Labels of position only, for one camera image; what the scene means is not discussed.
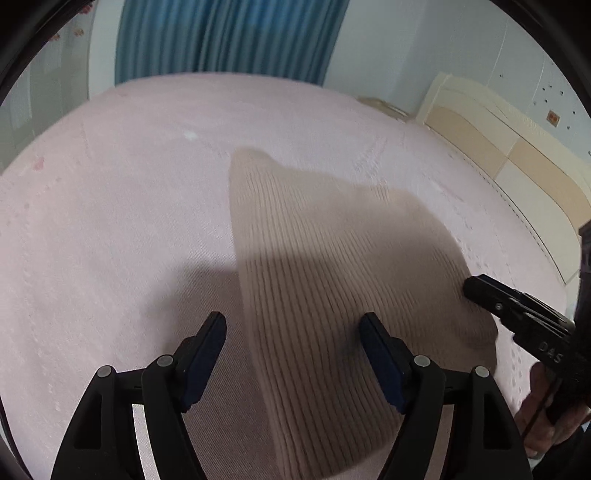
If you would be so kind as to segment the person right hand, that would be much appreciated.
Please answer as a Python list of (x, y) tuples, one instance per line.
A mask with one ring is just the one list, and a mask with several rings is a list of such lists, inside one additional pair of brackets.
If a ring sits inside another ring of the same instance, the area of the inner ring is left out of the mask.
[(530, 370), (530, 392), (514, 416), (528, 458), (537, 459), (549, 449), (568, 440), (575, 431), (590, 420), (590, 408), (571, 408), (555, 424), (546, 415), (553, 401), (551, 381), (546, 367), (535, 363)]

